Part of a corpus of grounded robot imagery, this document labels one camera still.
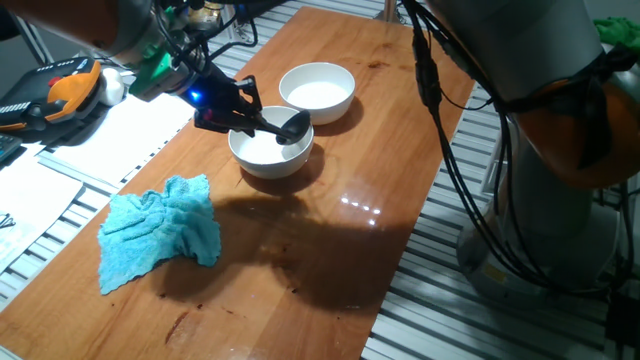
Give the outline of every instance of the black cable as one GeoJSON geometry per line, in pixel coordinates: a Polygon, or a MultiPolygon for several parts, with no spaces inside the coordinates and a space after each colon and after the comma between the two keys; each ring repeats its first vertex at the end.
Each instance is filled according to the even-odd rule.
{"type": "Polygon", "coordinates": [[[234,46],[254,47],[258,45],[258,29],[256,28],[256,23],[253,20],[253,17],[251,17],[251,13],[249,11],[248,6],[245,6],[245,10],[247,12],[247,16],[250,18],[249,24],[251,25],[251,32],[253,33],[253,41],[250,43],[245,43],[241,41],[226,43],[223,46],[221,46],[218,50],[214,51],[212,54],[209,55],[211,60],[217,58],[218,56],[220,56],[220,54],[224,53],[225,51],[231,49],[234,46]]]}
{"type": "MultiPolygon", "coordinates": [[[[412,23],[414,25],[414,36],[415,38],[417,38],[418,41],[425,41],[426,39],[424,38],[424,35],[422,33],[422,29],[419,26],[419,22],[418,19],[416,17],[416,13],[415,13],[415,8],[414,6],[418,6],[415,3],[405,3],[405,7],[407,9],[407,13],[409,15],[409,17],[412,20],[412,23]]],[[[432,33],[432,28],[430,27],[430,23],[428,21],[425,21],[425,24],[427,25],[427,28],[429,30],[429,34],[431,35],[432,33]]],[[[525,279],[526,281],[529,281],[530,283],[533,284],[539,284],[539,281],[537,281],[535,278],[533,278],[532,274],[530,271],[528,271],[528,269],[526,267],[521,267],[519,266],[519,269],[515,269],[513,266],[511,266],[509,263],[507,263],[502,256],[500,256],[500,254],[495,250],[495,247],[497,247],[500,250],[500,253],[504,254],[505,256],[507,256],[508,258],[511,257],[511,254],[509,254],[507,251],[504,250],[504,248],[502,247],[502,244],[499,242],[499,240],[496,238],[495,234],[493,234],[493,232],[491,231],[489,225],[486,223],[486,220],[484,218],[484,216],[480,213],[480,210],[478,209],[475,200],[473,199],[471,193],[469,192],[466,183],[464,182],[464,179],[462,178],[462,175],[460,174],[460,170],[458,169],[457,163],[455,161],[455,157],[453,156],[453,153],[451,151],[450,145],[449,145],[449,141],[446,138],[446,135],[444,134],[444,129],[442,127],[442,123],[440,121],[440,113],[439,110],[437,109],[437,105],[435,106],[428,106],[429,111],[431,112],[431,115],[436,123],[436,128],[438,129],[438,134],[440,136],[440,143],[441,143],[441,147],[442,147],[442,152],[443,152],[443,157],[445,159],[445,166],[447,167],[447,171],[449,172],[449,176],[451,177],[452,183],[454,184],[454,187],[456,188],[456,191],[458,192],[459,196],[460,196],[460,200],[462,201],[462,204],[467,212],[467,215],[469,216],[469,218],[471,219],[474,227],[476,228],[476,231],[478,231],[478,233],[481,235],[482,239],[485,241],[485,243],[487,244],[487,247],[489,249],[489,251],[492,253],[492,255],[494,255],[494,257],[509,271],[511,271],[513,274],[515,274],[516,276],[519,276],[523,279],[525,279]]],[[[521,264],[521,262],[515,261],[514,259],[509,259],[512,263],[514,264],[521,264]]]]}
{"type": "Polygon", "coordinates": [[[225,31],[231,24],[233,24],[233,22],[236,21],[237,18],[238,18],[238,14],[236,13],[236,14],[233,15],[233,17],[231,17],[231,19],[229,19],[229,21],[227,21],[226,23],[222,24],[221,27],[216,28],[216,29],[210,29],[210,30],[207,30],[207,31],[204,31],[204,32],[200,33],[197,36],[198,39],[195,39],[191,44],[189,44],[189,46],[187,46],[187,48],[185,49],[185,52],[189,53],[193,49],[195,49],[199,45],[201,45],[202,42],[209,41],[212,38],[218,36],[220,33],[225,31]]]}
{"type": "Polygon", "coordinates": [[[614,290],[619,289],[624,285],[625,281],[632,276],[633,265],[635,263],[635,246],[633,243],[633,227],[631,225],[631,214],[629,210],[629,187],[627,182],[620,184],[620,196],[622,197],[622,218],[624,220],[624,227],[627,233],[627,261],[623,268],[623,274],[618,279],[614,279],[614,290]]]}
{"type": "MultiPolygon", "coordinates": [[[[429,31],[429,36],[431,37],[432,33],[436,34],[436,38],[438,39],[444,39],[443,34],[439,34],[438,32],[435,32],[435,30],[433,29],[433,27],[431,26],[431,21],[432,19],[429,18],[430,14],[427,15],[427,11],[420,7],[417,3],[415,3],[415,1],[413,0],[407,0],[404,1],[405,2],[405,8],[407,9],[407,12],[411,18],[413,27],[414,27],[414,42],[415,41],[424,41],[426,42],[426,39],[424,38],[424,35],[422,33],[422,29],[420,28],[419,25],[419,21],[416,17],[416,13],[417,8],[421,9],[420,11],[420,17],[421,19],[424,21],[425,25],[427,26],[427,30],[429,31]]],[[[419,59],[416,59],[416,66],[425,66],[425,64],[420,63],[419,59]]],[[[484,81],[478,80],[479,82],[481,82],[481,84],[483,82],[486,82],[486,79],[482,79],[484,81]]],[[[439,86],[439,83],[437,81],[435,81],[435,84],[426,84],[428,85],[427,88],[431,89],[431,87],[435,86],[439,86]]],[[[492,94],[492,89],[490,87],[485,86],[485,89],[492,94]]],[[[492,253],[492,255],[494,255],[494,257],[496,257],[496,259],[509,271],[511,271],[514,275],[522,278],[525,281],[528,281],[532,284],[550,289],[552,291],[556,291],[559,293],[563,293],[566,295],[572,295],[572,296],[580,296],[580,297],[601,297],[602,295],[606,295],[609,291],[609,287],[605,287],[605,288],[597,288],[597,289],[589,289],[589,290],[585,290],[585,291],[572,291],[566,288],[563,288],[561,286],[558,286],[557,284],[555,284],[551,279],[549,279],[547,277],[547,275],[542,271],[542,269],[537,265],[537,263],[535,262],[535,260],[533,259],[533,257],[531,256],[531,254],[528,251],[528,248],[526,246],[526,244],[524,243],[523,239],[522,239],[522,234],[520,232],[520,228],[518,226],[517,223],[517,218],[515,216],[515,207],[514,207],[514,201],[513,201],[513,192],[512,192],[512,179],[513,179],[513,174],[512,174],[512,168],[511,168],[511,164],[513,162],[512,159],[512,155],[513,155],[513,148],[512,148],[512,144],[511,144],[511,136],[509,133],[509,126],[508,123],[506,122],[506,115],[504,113],[504,111],[502,111],[502,109],[500,108],[496,108],[496,110],[498,110],[498,112],[501,115],[501,122],[502,122],[502,128],[503,128],[503,144],[502,144],[502,148],[501,148],[501,154],[500,154],[500,164],[499,166],[501,166],[502,162],[503,162],[503,158],[504,158],[504,153],[507,154],[508,156],[508,161],[507,161],[507,190],[508,190],[508,201],[509,201],[509,211],[510,211],[510,215],[512,217],[512,221],[514,222],[514,227],[516,229],[516,233],[517,233],[517,238],[519,240],[519,242],[521,243],[521,247],[523,248],[525,255],[527,255],[529,262],[532,264],[532,266],[534,266],[535,272],[531,269],[529,269],[528,266],[526,266],[525,264],[522,263],[522,261],[517,257],[517,255],[515,255],[515,253],[513,252],[513,250],[511,249],[511,246],[509,245],[508,242],[505,241],[505,246],[507,251],[504,250],[504,248],[502,248],[500,242],[497,240],[497,238],[495,237],[495,234],[493,234],[493,232],[491,231],[491,229],[489,228],[489,226],[486,224],[486,221],[484,220],[484,216],[482,216],[482,214],[480,213],[479,209],[477,208],[475,201],[473,199],[473,197],[471,196],[470,192],[468,191],[466,184],[464,182],[464,180],[462,179],[462,176],[459,172],[459,169],[457,168],[457,164],[455,161],[455,158],[452,155],[451,152],[451,148],[449,146],[449,142],[448,139],[446,138],[446,135],[444,134],[444,130],[442,128],[442,123],[440,120],[440,114],[439,114],[439,110],[438,110],[438,106],[439,106],[439,102],[440,99],[437,99],[437,101],[433,101],[433,99],[431,100],[431,104],[429,104],[429,100],[427,100],[427,103],[425,103],[425,105],[427,105],[427,107],[429,108],[430,113],[432,114],[432,117],[434,119],[434,122],[436,123],[436,128],[438,129],[438,134],[440,137],[440,142],[441,142],[441,147],[442,147],[442,152],[443,152],[443,157],[445,160],[445,166],[447,167],[447,171],[449,172],[449,175],[451,177],[452,183],[454,184],[454,187],[456,188],[456,191],[458,192],[460,199],[463,203],[463,206],[465,207],[465,210],[467,211],[467,214],[469,215],[469,218],[471,219],[474,227],[476,228],[476,230],[478,231],[478,233],[481,235],[481,238],[485,241],[485,243],[487,244],[487,247],[489,248],[490,252],[492,253]],[[496,253],[494,246],[496,246],[500,252],[505,255],[505,257],[511,262],[511,264],[507,264],[506,262],[503,261],[502,257],[496,253]]],[[[498,182],[500,180],[500,177],[496,177],[496,185],[494,187],[494,198],[497,196],[497,187],[498,182]]],[[[622,279],[622,283],[624,283],[624,281],[626,280],[626,276],[621,276],[618,277],[618,279],[622,279]]]]}
{"type": "Polygon", "coordinates": [[[435,26],[438,29],[438,31],[434,31],[433,34],[440,44],[448,45],[448,49],[445,45],[443,45],[443,49],[447,51],[453,51],[456,56],[458,56],[459,60],[462,61],[466,66],[465,71],[474,80],[476,80],[486,92],[489,93],[492,99],[500,99],[500,96],[498,96],[497,92],[493,89],[491,83],[489,82],[489,79],[482,72],[478,64],[476,64],[475,60],[469,55],[469,53],[467,53],[466,49],[463,48],[462,45],[460,45],[460,43],[455,40],[455,37],[449,32],[449,30],[447,30],[447,27],[444,26],[440,21],[438,21],[438,19],[424,7],[418,6],[417,10],[420,17],[423,19],[423,21],[425,21],[425,23],[429,22],[431,23],[432,28],[435,26]]]}
{"type": "Polygon", "coordinates": [[[502,177],[502,164],[504,164],[505,151],[507,144],[500,141],[500,156],[498,157],[498,167],[496,168],[496,178],[493,184],[493,212],[496,216],[500,215],[500,201],[498,199],[498,191],[500,190],[500,178],[502,177]]]}
{"type": "Polygon", "coordinates": [[[156,0],[155,16],[156,16],[156,22],[158,23],[158,29],[162,33],[162,36],[164,37],[165,41],[169,44],[169,46],[171,46],[171,50],[173,50],[172,55],[175,56],[178,61],[183,62],[185,65],[187,65],[189,69],[191,69],[198,75],[206,76],[207,74],[205,73],[205,70],[207,70],[207,67],[208,67],[207,62],[205,61],[204,68],[200,69],[199,66],[197,66],[196,64],[193,63],[193,61],[191,61],[188,55],[184,54],[182,49],[175,43],[175,41],[169,34],[169,31],[167,30],[167,27],[165,26],[164,21],[162,20],[162,13],[163,11],[161,6],[161,0],[156,0]]]}
{"type": "MultiPolygon", "coordinates": [[[[632,197],[632,196],[636,196],[636,195],[638,195],[638,194],[640,194],[640,189],[635,189],[635,190],[633,190],[633,191],[630,191],[630,192],[627,194],[627,196],[628,196],[628,198],[629,198],[629,199],[631,199],[631,197],[632,197]]],[[[621,209],[621,208],[622,208],[622,201],[623,201],[622,196],[620,196],[620,202],[618,203],[618,206],[616,207],[616,209],[618,209],[618,210],[619,210],[619,209],[621,209]]]]}
{"type": "Polygon", "coordinates": [[[442,96],[444,96],[444,98],[445,98],[445,99],[447,99],[447,101],[448,101],[451,105],[453,105],[453,106],[457,107],[458,109],[462,109],[462,110],[478,111],[478,110],[482,110],[482,109],[486,108],[487,106],[489,106],[489,105],[493,104],[493,98],[491,98],[491,99],[487,100],[487,101],[486,101],[484,104],[482,104],[481,106],[474,107],[474,108],[468,108],[468,107],[464,107],[464,106],[462,106],[462,105],[458,105],[458,104],[456,104],[455,102],[453,102],[453,101],[452,101],[452,100],[447,96],[447,94],[444,92],[444,90],[441,90],[441,92],[442,92],[442,96]]]}

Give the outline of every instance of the black spoon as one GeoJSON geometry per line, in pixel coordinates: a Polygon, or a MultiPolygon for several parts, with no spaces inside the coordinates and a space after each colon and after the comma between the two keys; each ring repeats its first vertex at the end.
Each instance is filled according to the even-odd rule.
{"type": "Polygon", "coordinates": [[[280,145],[291,145],[302,140],[311,126],[311,113],[303,110],[282,125],[280,134],[276,136],[276,142],[280,145]]]}

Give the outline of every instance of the bowl rim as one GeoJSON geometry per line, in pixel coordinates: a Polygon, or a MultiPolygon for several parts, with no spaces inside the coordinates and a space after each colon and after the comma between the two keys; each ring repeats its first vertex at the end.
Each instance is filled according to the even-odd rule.
{"type": "MultiPolygon", "coordinates": [[[[298,109],[294,109],[292,107],[288,107],[288,106],[282,106],[282,105],[273,105],[273,106],[265,106],[262,108],[262,110],[267,109],[267,108],[283,108],[283,109],[289,109],[289,110],[294,110],[297,113],[299,113],[300,111],[298,109]]],[[[311,126],[309,126],[309,129],[311,130],[311,141],[309,141],[309,143],[302,149],[302,151],[300,151],[300,153],[296,156],[294,156],[293,158],[289,159],[289,160],[283,160],[283,161],[278,161],[278,162],[274,162],[274,163],[269,163],[269,164],[256,164],[254,162],[245,160],[243,157],[241,157],[238,153],[236,153],[236,151],[233,149],[233,146],[231,146],[231,136],[232,134],[235,133],[239,133],[239,131],[235,131],[235,130],[230,130],[229,131],[229,135],[227,136],[227,144],[229,145],[229,150],[231,150],[231,153],[233,154],[233,156],[236,159],[240,159],[248,164],[251,164],[252,166],[257,166],[260,168],[263,167],[268,167],[268,166],[274,166],[274,165],[281,165],[281,164],[287,164],[292,162],[293,160],[295,160],[296,158],[298,158],[298,156],[300,156],[301,154],[304,154],[310,146],[313,146],[313,139],[315,137],[315,131],[313,129],[313,124],[311,126]]]]}
{"type": "Polygon", "coordinates": [[[353,96],[353,94],[355,94],[355,92],[356,92],[356,78],[353,76],[353,74],[351,73],[351,71],[347,70],[345,67],[340,66],[340,65],[338,65],[338,64],[330,63],[330,62],[327,62],[327,61],[316,61],[316,62],[304,63],[304,64],[301,64],[301,65],[298,65],[298,66],[294,67],[293,69],[291,69],[291,70],[287,71],[287,73],[286,73],[286,74],[284,74],[284,76],[282,77],[282,79],[280,79],[280,84],[278,85],[278,92],[280,93],[280,98],[281,98],[283,101],[285,101],[287,104],[290,104],[291,106],[295,106],[295,107],[300,108],[300,109],[307,109],[307,110],[324,110],[324,109],[331,109],[331,108],[334,108],[334,107],[336,107],[336,106],[341,105],[341,104],[342,104],[342,103],[344,103],[345,101],[349,100],[349,99],[353,96]],[[351,91],[350,91],[350,92],[349,92],[349,94],[347,95],[347,97],[346,97],[346,98],[344,98],[343,100],[341,100],[340,102],[338,102],[338,103],[334,104],[334,105],[331,105],[331,106],[325,106],[325,107],[320,107],[320,108],[305,108],[305,107],[302,107],[302,106],[295,105],[295,104],[291,103],[288,99],[286,99],[286,98],[284,97],[284,95],[282,94],[282,83],[284,82],[284,79],[286,79],[286,78],[287,78],[287,76],[289,76],[292,72],[294,72],[294,71],[296,71],[296,70],[298,70],[298,69],[300,69],[300,68],[304,68],[304,67],[312,66],[312,65],[330,65],[330,66],[333,66],[333,67],[337,67],[337,68],[339,68],[339,69],[342,69],[345,73],[349,74],[349,77],[351,78],[351,83],[353,84],[353,86],[352,86],[351,91]]]}

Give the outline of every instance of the metal floor grating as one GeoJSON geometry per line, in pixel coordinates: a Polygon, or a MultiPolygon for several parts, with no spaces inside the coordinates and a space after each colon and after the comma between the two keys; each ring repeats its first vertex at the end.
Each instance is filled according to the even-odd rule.
{"type": "MultiPolygon", "coordinates": [[[[384,8],[384,0],[288,1],[256,19],[260,35],[256,48],[232,48],[216,59],[216,64],[234,76],[302,6],[373,18],[384,8]]],[[[399,11],[406,16],[402,8],[399,11]]],[[[214,39],[212,48],[224,42],[226,39],[214,39]]],[[[474,89],[470,106],[485,97],[482,89],[474,89]]],[[[118,187],[106,185],[81,170],[56,162],[52,156],[58,146],[64,146],[65,140],[81,129],[38,155],[41,164],[83,181],[84,186],[60,219],[0,274],[0,310],[155,155],[150,154],[132,169],[118,187]]],[[[499,123],[490,111],[465,112],[452,141],[460,170],[479,205],[489,200],[481,194],[480,183],[498,134],[499,123]]],[[[446,169],[441,166],[362,352],[363,359],[633,358],[628,349],[616,354],[619,349],[604,339],[606,308],[599,304],[585,304],[584,308],[569,312],[524,313],[497,308],[480,298],[457,270],[456,239],[468,219],[452,189],[446,169]]],[[[615,202],[615,194],[608,193],[607,200],[615,202]]]]}
{"type": "MultiPolygon", "coordinates": [[[[467,107],[489,95],[476,86],[467,107]]],[[[499,136],[491,110],[464,111],[452,150],[482,208],[481,189],[499,136]]],[[[616,202],[615,192],[606,200],[616,202]]],[[[379,359],[633,359],[605,338],[608,307],[584,300],[577,307],[522,311],[479,295],[459,271],[456,243],[470,224],[444,164],[416,222],[362,358],[379,359]]],[[[637,283],[632,284],[638,297],[637,283]]]]}

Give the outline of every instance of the green object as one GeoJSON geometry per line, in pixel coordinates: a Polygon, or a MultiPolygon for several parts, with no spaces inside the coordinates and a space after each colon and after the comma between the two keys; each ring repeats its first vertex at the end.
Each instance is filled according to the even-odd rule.
{"type": "Polygon", "coordinates": [[[603,43],[626,45],[640,55],[640,25],[624,17],[610,17],[606,20],[594,20],[603,43]]]}
{"type": "Polygon", "coordinates": [[[162,80],[173,73],[172,60],[173,58],[166,50],[160,49],[151,59],[143,61],[136,81],[131,84],[129,92],[139,97],[155,84],[162,83],[162,80]]]}
{"type": "MultiPolygon", "coordinates": [[[[169,27],[171,27],[176,20],[173,10],[171,8],[167,9],[165,16],[169,22],[169,27]]],[[[144,94],[148,90],[174,75],[174,70],[171,66],[173,57],[164,47],[147,46],[144,50],[143,58],[136,80],[129,88],[129,93],[138,98],[144,98],[144,94]]]]}

